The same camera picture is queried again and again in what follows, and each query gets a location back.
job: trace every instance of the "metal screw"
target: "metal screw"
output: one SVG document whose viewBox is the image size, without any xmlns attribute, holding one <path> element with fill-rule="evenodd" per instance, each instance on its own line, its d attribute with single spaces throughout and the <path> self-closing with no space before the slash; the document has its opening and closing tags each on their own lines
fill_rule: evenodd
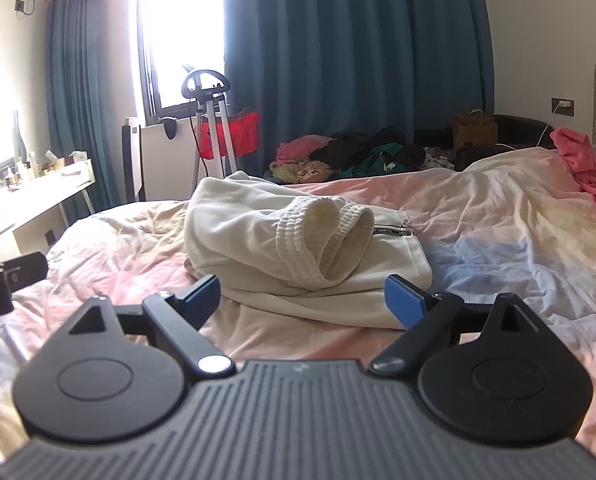
<svg viewBox="0 0 596 480">
<path fill-rule="evenodd" d="M 383 357 L 372 363 L 372 368 L 381 374 L 395 374 L 405 367 L 405 361 L 399 357 Z"/>
</svg>

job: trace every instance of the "bottle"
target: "bottle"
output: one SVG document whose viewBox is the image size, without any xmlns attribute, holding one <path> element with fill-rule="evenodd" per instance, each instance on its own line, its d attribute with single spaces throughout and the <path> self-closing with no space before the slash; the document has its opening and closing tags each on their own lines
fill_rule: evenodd
<svg viewBox="0 0 596 480">
<path fill-rule="evenodd" d="M 11 166 L 7 167 L 7 174 L 5 175 L 5 183 L 7 186 L 13 186 L 16 183 L 16 176 L 11 171 Z"/>
<path fill-rule="evenodd" d="M 17 162 L 16 168 L 18 170 L 16 172 L 16 176 L 18 176 L 19 180 L 22 182 L 28 182 L 29 174 L 27 173 L 27 167 L 22 162 Z"/>
<path fill-rule="evenodd" d="M 40 176 L 40 167 L 38 166 L 38 161 L 36 160 L 36 152 L 29 152 L 28 160 L 31 165 L 31 171 L 34 173 L 34 178 Z"/>
</svg>

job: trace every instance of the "window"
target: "window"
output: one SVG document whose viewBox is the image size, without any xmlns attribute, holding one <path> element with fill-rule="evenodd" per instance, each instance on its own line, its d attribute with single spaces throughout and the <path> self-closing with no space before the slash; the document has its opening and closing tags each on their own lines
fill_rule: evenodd
<svg viewBox="0 0 596 480">
<path fill-rule="evenodd" d="M 189 70 L 224 73 L 222 29 L 222 0 L 139 0 L 140 79 L 148 123 L 195 113 L 180 93 L 182 81 Z M 215 82 L 206 77 L 203 85 Z"/>
</svg>

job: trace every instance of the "white desk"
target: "white desk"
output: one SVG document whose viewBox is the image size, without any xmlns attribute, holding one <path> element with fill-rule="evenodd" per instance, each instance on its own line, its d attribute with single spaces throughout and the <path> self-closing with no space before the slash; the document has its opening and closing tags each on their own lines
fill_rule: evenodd
<svg viewBox="0 0 596 480">
<path fill-rule="evenodd" d="M 87 188 L 95 181 L 91 161 L 86 160 L 34 178 L 0 197 L 0 259 L 18 256 L 14 232 L 57 205 L 67 227 L 62 201 L 76 193 L 83 193 L 89 212 L 93 213 Z"/>
</svg>

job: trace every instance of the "wall socket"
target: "wall socket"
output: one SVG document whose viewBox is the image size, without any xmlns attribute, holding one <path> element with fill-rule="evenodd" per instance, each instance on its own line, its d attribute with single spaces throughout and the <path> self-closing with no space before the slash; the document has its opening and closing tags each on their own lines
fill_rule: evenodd
<svg viewBox="0 0 596 480">
<path fill-rule="evenodd" d="M 53 229 L 50 229 L 49 231 L 47 231 L 44 234 L 44 239 L 46 240 L 47 245 L 50 246 L 50 247 L 53 244 L 55 244 L 56 243 L 56 235 L 54 234 L 54 230 Z"/>
<path fill-rule="evenodd" d="M 570 107 L 558 106 L 561 101 L 571 103 Z M 558 99 L 552 97 L 552 114 L 568 115 L 569 117 L 574 116 L 574 101 L 572 99 Z"/>
</svg>

